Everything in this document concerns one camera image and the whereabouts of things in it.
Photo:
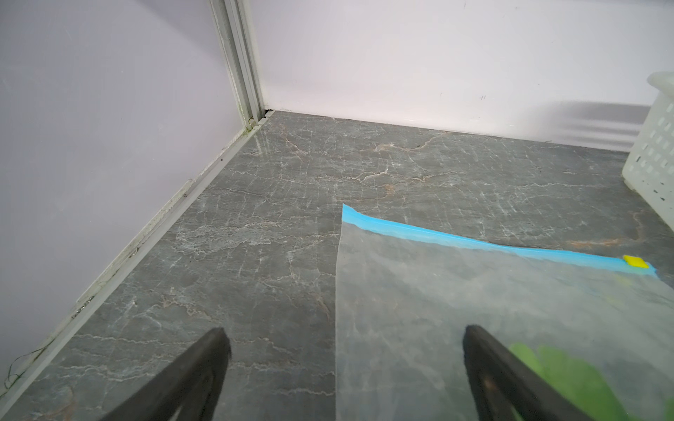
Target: green vegetable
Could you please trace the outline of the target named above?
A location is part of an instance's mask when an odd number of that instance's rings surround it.
[[[638,418],[628,416],[599,371],[587,362],[545,345],[539,347],[539,356],[521,343],[513,344],[510,351],[560,395],[594,420],[639,421]],[[670,401],[667,411],[667,417],[672,417],[667,418],[667,421],[674,421],[673,400]]]

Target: marble floor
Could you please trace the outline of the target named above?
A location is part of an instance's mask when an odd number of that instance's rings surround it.
[[[495,242],[637,255],[674,286],[674,235],[626,154],[276,112],[10,409],[96,420],[213,326],[217,420],[333,420],[343,203]]]

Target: plastic crate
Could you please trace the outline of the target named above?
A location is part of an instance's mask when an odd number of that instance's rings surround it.
[[[625,184],[674,230],[674,71],[648,77],[660,90],[623,167]]]

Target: white wall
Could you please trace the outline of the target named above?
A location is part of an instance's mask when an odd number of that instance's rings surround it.
[[[242,129],[219,42],[208,0],[0,3],[0,373]]]
[[[266,108],[629,148],[672,0],[249,0]]]

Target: plastic bag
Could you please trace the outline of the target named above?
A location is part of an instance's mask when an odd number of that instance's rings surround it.
[[[563,350],[626,412],[665,419],[674,397],[674,290],[651,267],[492,245],[348,206],[336,268],[338,420],[476,420],[461,339]]]

